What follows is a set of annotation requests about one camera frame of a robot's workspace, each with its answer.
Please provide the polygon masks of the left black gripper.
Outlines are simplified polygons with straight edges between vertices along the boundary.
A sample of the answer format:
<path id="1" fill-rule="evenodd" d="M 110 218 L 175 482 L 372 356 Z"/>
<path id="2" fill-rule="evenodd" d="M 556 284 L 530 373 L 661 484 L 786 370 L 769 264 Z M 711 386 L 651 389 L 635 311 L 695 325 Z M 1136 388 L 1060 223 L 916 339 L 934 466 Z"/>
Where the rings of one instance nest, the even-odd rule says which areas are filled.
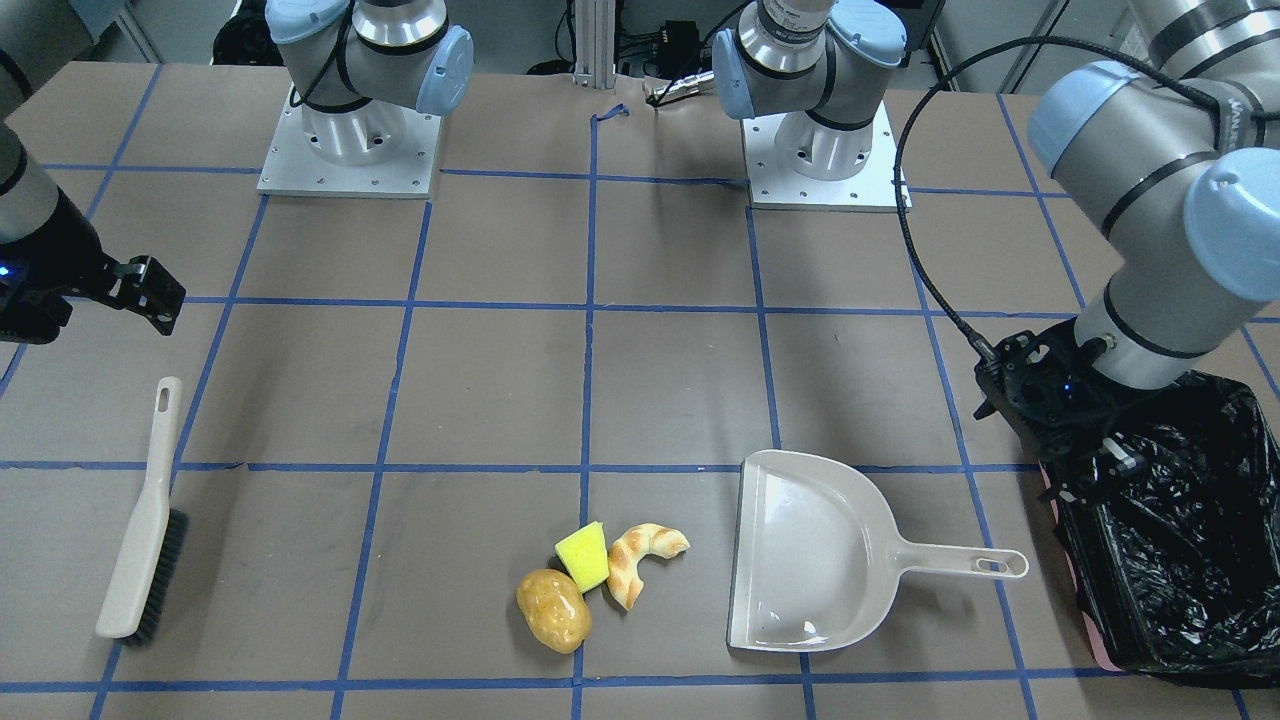
<path id="1" fill-rule="evenodd" d="M 1076 342 L 1074 331 L 1023 331 L 980 355 L 975 380 L 984 398 L 982 420 L 998 414 L 1037 459 L 1055 461 L 1098 448 L 1094 464 L 1043 464 L 1042 501 L 1093 505 L 1105 498 L 1098 477 L 1138 477 L 1149 461 L 1124 433 L 1105 433 L 1124 409 L 1126 389 L 1101 375 L 1094 363 L 1114 346 L 1106 334 Z"/>

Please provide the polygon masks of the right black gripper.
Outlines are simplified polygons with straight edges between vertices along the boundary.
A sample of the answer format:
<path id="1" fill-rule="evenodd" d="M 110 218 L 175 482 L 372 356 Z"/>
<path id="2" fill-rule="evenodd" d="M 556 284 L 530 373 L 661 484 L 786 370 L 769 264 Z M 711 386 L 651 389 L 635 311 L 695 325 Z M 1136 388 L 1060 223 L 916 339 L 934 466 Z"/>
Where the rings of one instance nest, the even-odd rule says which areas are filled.
<path id="1" fill-rule="evenodd" d="M 70 320 L 68 296 L 143 316 L 161 336 L 174 333 L 186 288 L 152 256 L 116 263 L 81 210 L 58 192 L 50 218 L 3 245 L 1 340 L 51 343 Z"/>

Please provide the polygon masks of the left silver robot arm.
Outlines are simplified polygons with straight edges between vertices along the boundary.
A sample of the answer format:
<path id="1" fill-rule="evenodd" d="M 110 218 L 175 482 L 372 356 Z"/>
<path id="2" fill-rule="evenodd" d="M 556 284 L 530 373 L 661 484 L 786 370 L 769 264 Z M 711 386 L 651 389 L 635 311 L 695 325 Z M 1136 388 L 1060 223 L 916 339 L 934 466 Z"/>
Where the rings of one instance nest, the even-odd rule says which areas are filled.
<path id="1" fill-rule="evenodd" d="M 1120 430 L 1133 407 L 1277 299 L 1277 4 L 1134 1 L 1147 58 L 1080 42 L 1098 60 L 1059 79 L 1032 113 L 1041 164 L 1123 266 L 1075 319 L 989 343 L 977 416 L 1001 414 L 1051 470 L 1048 496 L 1093 503 L 1148 466 Z M 724 113 L 765 149 L 758 199 L 886 196 L 905 211 L 902 143 L 876 128 L 906 31 L 874 1 L 750 1 L 717 33 Z"/>

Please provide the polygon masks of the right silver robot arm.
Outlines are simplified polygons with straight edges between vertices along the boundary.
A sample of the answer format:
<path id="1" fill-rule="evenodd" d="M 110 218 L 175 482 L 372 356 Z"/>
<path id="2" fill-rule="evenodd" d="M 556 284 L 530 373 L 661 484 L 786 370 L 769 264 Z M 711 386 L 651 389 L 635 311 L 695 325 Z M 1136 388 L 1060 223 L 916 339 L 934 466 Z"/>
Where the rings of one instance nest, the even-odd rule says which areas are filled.
<path id="1" fill-rule="evenodd" d="M 96 42 L 119 1 L 5 1 L 3 115 L 9 117 Z M 355 118 L 375 102 L 445 115 L 474 68 L 474 41 L 442 1 L 269 1 L 265 20 L 312 117 Z M 46 345 L 73 297 L 175 328 L 184 286 L 155 258 L 120 263 L 17 133 L 3 129 L 3 340 Z"/>

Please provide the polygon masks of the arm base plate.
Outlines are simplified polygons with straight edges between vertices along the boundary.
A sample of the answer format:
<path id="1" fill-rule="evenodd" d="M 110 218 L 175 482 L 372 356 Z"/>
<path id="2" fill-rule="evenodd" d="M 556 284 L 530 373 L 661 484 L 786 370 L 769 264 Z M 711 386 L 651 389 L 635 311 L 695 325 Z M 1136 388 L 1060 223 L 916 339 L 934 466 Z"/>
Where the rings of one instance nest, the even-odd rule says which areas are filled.
<path id="1" fill-rule="evenodd" d="M 745 119 L 742 147 L 750 204 L 762 210 L 888 211 L 910 209 L 893 178 L 897 145 L 884 104 L 860 129 L 818 124 L 804 111 Z"/>
<path id="2" fill-rule="evenodd" d="M 380 101 L 346 114 L 284 105 L 257 191 L 429 200 L 444 120 Z"/>

